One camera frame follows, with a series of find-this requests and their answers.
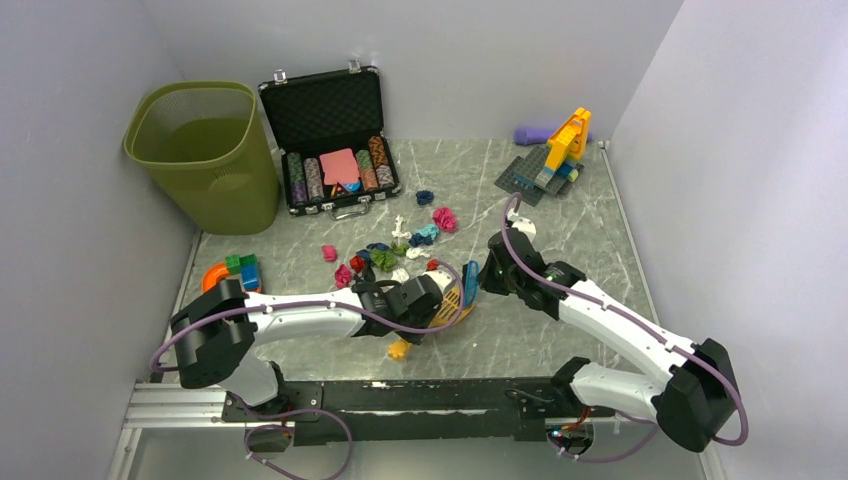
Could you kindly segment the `blue hand brush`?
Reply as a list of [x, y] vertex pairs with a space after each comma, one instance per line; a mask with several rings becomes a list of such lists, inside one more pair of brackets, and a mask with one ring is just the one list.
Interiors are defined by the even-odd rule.
[[470, 260], [463, 265], [462, 279], [464, 289], [463, 308], [470, 309], [475, 303], [478, 295], [479, 283], [478, 275], [480, 273], [480, 265], [474, 260]]

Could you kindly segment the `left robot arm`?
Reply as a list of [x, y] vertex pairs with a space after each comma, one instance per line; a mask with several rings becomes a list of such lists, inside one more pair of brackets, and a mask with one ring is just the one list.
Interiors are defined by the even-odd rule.
[[391, 333], [416, 343], [455, 284], [435, 270], [403, 283], [364, 282], [329, 293], [274, 296], [224, 280], [170, 320], [180, 385], [217, 385], [261, 419], [275, 419], [290, 407], [290, 394], [280, 367], [259, 359], [255, 347], [304, 337]]

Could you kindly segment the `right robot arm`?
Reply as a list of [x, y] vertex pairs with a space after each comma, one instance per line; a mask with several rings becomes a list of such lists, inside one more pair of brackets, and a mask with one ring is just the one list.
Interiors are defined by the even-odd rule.
[[700, 453], [733, 414], [741, 396], [727, 349], [665, 330], [606, 294], [570, 264], [547, 263], [528, 236], [508, 228], [488, 241], [482, 290], [515, 295], [531, 310], [563, 321], [610, 346], [636, 367], [625, 372], [587, 358], [567, 361], [551, 379], [553, 406], [572, 416], [603, 407], [656, 424], [678, 446]]

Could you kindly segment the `orange slotted plastic scoop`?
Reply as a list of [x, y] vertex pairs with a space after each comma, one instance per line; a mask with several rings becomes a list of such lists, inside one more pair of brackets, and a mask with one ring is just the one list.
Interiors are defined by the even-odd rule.
[[[453, 319], [453, 317], [456, 316], [456, 312], [458, 309], [462, 309], [462, 311], [458, 314], [456, 322], [459, 323], [463, 321], [474, 309], [476, 293], [476, 288], [473, 288], [471, 294], [467, 295], [466, 299], [463, 302], [460, 302], [459, 287], [454, 285], [443, 296], [443, 301], [440, 310], [431, 320], [429, 328], [447, 325]], [[410, 343], [405, 339], [396, 340], [388, 347], [387, 356], [392, 360], [404, 360], [413, 346], [413, 343]]]

